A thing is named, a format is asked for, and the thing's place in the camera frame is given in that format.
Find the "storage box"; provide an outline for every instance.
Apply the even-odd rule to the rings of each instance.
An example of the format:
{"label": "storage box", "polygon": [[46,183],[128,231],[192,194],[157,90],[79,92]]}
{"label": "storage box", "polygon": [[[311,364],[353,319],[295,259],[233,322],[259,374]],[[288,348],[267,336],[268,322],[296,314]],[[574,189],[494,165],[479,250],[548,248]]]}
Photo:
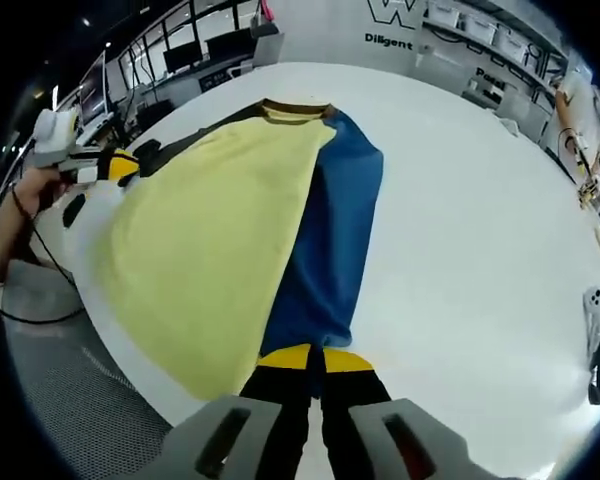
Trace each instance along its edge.
{"label": "storage box", "polygon": [[524,54],[522,65],[524,66],[524,69],[527,72],[536,73],[536,68],[538,67],[538,59],[531,56],[529,49],[527,49],[527,53]]}
{"label": "storage box", "polygon": [[529,48],[529,41],[505,25],[499,25],[493,44],[505,55],[522,63]]}
{"label": "storage box", "polygon": [[447,3],[429,1],[429,18],[455,28],[458,25],[460,11]]}
{"label": "storage box", "polygon": [[556,76],[563,76],[564,69],[554,55],[549,55],[549,61],[547,62],[547,69],[544,74],[543,80],[547,83],[551,82]]}
{"label": "storage box", "polygon": [[483,42],[491,44],[496,34],[496,26],[482,15],[468,13],[465,16],[465,31],[472,37],[476,37]]}

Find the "black cable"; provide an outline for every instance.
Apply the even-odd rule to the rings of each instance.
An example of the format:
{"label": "black cable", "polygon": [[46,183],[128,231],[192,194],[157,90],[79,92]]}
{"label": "black cable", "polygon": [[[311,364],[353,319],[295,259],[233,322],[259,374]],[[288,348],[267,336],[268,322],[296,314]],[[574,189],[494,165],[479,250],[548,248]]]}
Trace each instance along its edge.
{"label": "black cable", "polygon": [[[538,50],[538,53],[537,53],[537,54],[534,54],[534,53],[531,51],[531,47],[533,47],[533,48],[537,49],[537,50]],[[541,57],[541,56],[542,56],[542,51],[540,50],[540,48],[539,48],[537,45],[534,45],[533,43],[529,43],[529,44],[527,45],[527,58],[525,59],[525,66],[527,66],[527,65],[529,64],[529,58],[533,58],[534,60],[537,60],[537,61],[538,61],[538,63],[536,64],[536,68],[537,68],[537,65],[539,65],[539,64],[540,64],[540,57]]]}
{"label": "black cable", "polygon": [[436,32],[435,30],[431,30],[431,33],[433,33],[436,37],[438,37],[440,40],[442,40],[443,42],[447,42],[447,43],[462,43],[464,40],[462,40],[461,38],[456,38],[455,40],[452,40],[450,38],[446,38],[443,35],[440,35],[438,32]]}
{"label": "black cable", "polygon": [[[131,62],[134,62],[134,55],[131,53],[133,48],[129,49],[129,58],[131,58]],[[124,113],[124,122],[122,122],[122,126],[124,127],[127,124],[127,120],[129,119],[129,112],[131,111],[131,105],[133,104],[133,97],[136,95],[136,72],[135,72],[135,63],[131,64],[131,99],[129,100],[129,105],[127,105],[127,111]]]}
{"label": "black cable", "polygon": [[[22,206],[22,203],[20,202],[20,199],[16,195],[15,190],[11,190],[11,195],[13,195],[13,201],[16,204],[16,208],[20,212],[20,215],[22,215],[24,217],[25,221],[31,223],[31,227],[33,229],[33,233],[36,235],[36,237],[38,237],[38,240],[40,241],[40,244],[42,245],[42,248],[44,248],[45,252],[47,252],[47,255],[49,255],[49,258],[51,259],[51,261],[53,262],[53,264],[56,266],[56,268],[58,269],[58,271],[60,272],[60,274],[65,278],[65,280],[69,283],[69,285],[71,285],[76,291],[78,291],[78,288],[76,287],[76,284],[73,283],[73,281],[69,278],[69,276],[66,273],[64,273],[64,271],[62,270],[62,267],[60,267],[60,265],[56,261],[55,257],[51,254],[51,252],[47,248],[47,245],[44,243],[44,240],[42,240],[42,237],[38,233],[38,230],[36,229],[35,223],[33,222],[33,219],[29,216],[29,214],[26,212],[26,210]],[[8,312],[5,312],[4,310],[2,310],[0,308],[0,314],[3,315],[5,318],[8,318],[9,320],[13,320],[15,322],[25,323],[27,325],[50,325],[50,324],[53,324],[53,323],[61,323],[61,322],[65,322],[67,320],[70,320],[70,319],[78,316],[79,314],[81,314],[82,312],[85,312],[85,311],[86,311],[85,308],[81,307],[78,310],[76,310],[74,312],[71,312],[68,315],[64,315],[64,316],[62,316],[60,318],[55,318],[55,319],[52,319],[52,320],[40,320],[40,321],[36,321],[36,320],[27,320],[26,318],[21,318],[21,317],[18,317],[16,315],[12,315],[12,314],[10,314]]]}
{"label": "black cable", "polygon": [[33,222],[33,219],[26,212],[26,210],[22,206],[22,203],[20,203],[20,199],[16,195],[16,191],[15,190],[11,190],[11,195],[13,195],[13,201],[15,202],[16,207],[18,208],[18,211],[20,212],[20,215],[22,215],[27,220],[27,222],[31,223],[31,227],[33,228],[33,233],[34,233],[34,235],[36,237],[38,237],[38,240],[40,241],[40,244],[42,245],[42,248],[44,248],[44,251],[47,252],[47,255],[49,255],[49,258],[51,259],[51,261],[53,262],[53,264],[55,265],[55,267],[58,269],[58,271],[65,278],[65,280],[69,283],[69,285],[71,285],[77,291],[78,287],[76,287],[76,284],[73,283],[73,280],[71,280],[66,273],[64,273],[64,270],[62,269],[62,267],[60,267],[60,264],[58,262],[56,262],[56,259],[54,258],[54,256],[51,254],[51,252],[47,248],[47,245],[44,243],[44,240],[42,240],[42,237],[38,233],[38,229],[36,228],[36,225]]}
{"label": "black cable", "polygon": [[55,318],[53,320],[40,320],[40,321],[27,320],[26,318],[20,318],[15,315],[11,315],[10,313],[7,313],[2,309],[0,309],[0,315],[8,318],[9,320],[13,320],[14,322],[26,323],[27,325],[51,325],[52,323],[66,322],[67,320],[77,317],[78,315],[80,315],[82,312],[85,312],[85,311],[86,310],[84,309],[84,307],[82,307],[82,308],[79,308],[78,310],[76,310],[75,312],[71,312],[70,314],[65,315],[64,317]]}
{"label": "black cable", "polygon": [[[560,137],[562,137],[562,135],[564,135],[566,132],[568,132],[569,130],[571,130],[573,133],[575,133],[575,130],[571,127],[566,127],[563,128],[562,131],[558,134],[558,160],[560,160],[560,162],[562,163],[562,157],[560,155],[561,151],[560,151]],[[589,167],[589,162],[587,162],[587,159],[585,158],[584,154],[582,153],[582,151],[580,150],[580,147],[578,147],[578,145],[574,145],[574,149],[576,150],[576,157],[580,157],[580,161],[582,162],[584,169],[587,172],[587,175],[589,175],[589,179],[593,178],[593,174],[591,173],[591,168]]]}
{"label": "black cable", "polygon": [[[156,77],[151,75],[151,73],[149,73],[147,71],[147,69],[145,68],[145,66],[142,64],[142,47],[140,46],[140,41],[136,40],[135,44],[138,46],[138,49],[140,50],[140,68],[142,68],[142,70],[144,70],[144,73],[146,73],[147,77],[149,77],[149,79],[151,80],[151,91],[153,92],[153,96],[156,99],[156,103],[158,103],[159,102],[158,94],[156,93],[156,89],[154,88],[154,85],[156,83]],[[149,49],[145,50],[145,54],[147,55],[147,59],[148,59],[149,58]]]}
{"label": "black cable", "polygon": [[24,176],[24,155],[22,157],[20,157],[20,178],[22,178],[23,176]]}

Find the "blue cloth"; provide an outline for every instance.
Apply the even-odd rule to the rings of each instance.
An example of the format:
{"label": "blue cloth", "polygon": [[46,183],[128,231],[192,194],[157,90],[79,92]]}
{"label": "blue cloth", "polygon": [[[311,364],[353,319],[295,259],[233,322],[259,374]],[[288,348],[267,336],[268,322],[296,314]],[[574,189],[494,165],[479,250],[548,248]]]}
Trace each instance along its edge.
{"label": "blue cloth", "polygon": [[383,158],[342,112],[324,122],[336,135],[318,155],[262,355],[302,343],[319,347],[351,343],[349,326],[362,282]]}

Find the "white table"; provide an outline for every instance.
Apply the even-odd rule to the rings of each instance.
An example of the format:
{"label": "white table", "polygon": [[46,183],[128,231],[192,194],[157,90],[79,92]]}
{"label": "white table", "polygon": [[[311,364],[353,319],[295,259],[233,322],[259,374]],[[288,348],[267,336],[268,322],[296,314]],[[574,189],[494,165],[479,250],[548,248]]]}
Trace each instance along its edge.
{"label": "white table", "polygon": [[[332,103],[384,153],[350,350],[371,361],[394,398],[409,397],[463,435],[485,468],[522,476],[552,463],[600,415],[583,406],[581,303],[600,285],[600,252],[573,185],[489,112],[409,78],[340,65],[241,76],[130,148],[179,140],[264,97]],[[111,184],[92,189],[65,239],[66,261],[113,358],[176,425],[201,402],[118,326],[84,254],[121,195]]]}

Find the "yellow towel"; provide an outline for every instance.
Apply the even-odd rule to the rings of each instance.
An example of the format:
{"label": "yellow towel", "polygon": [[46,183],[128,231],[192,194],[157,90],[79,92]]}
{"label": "yellow towel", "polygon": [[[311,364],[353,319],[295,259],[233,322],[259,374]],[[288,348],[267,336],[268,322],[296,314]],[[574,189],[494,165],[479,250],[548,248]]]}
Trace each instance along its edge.
{"label": "yellow towel", "polygon": [[96,242],[117,320],[194,397],[237,392],[251,374],[334,136],[319,119],[226,125],[132,189]]}

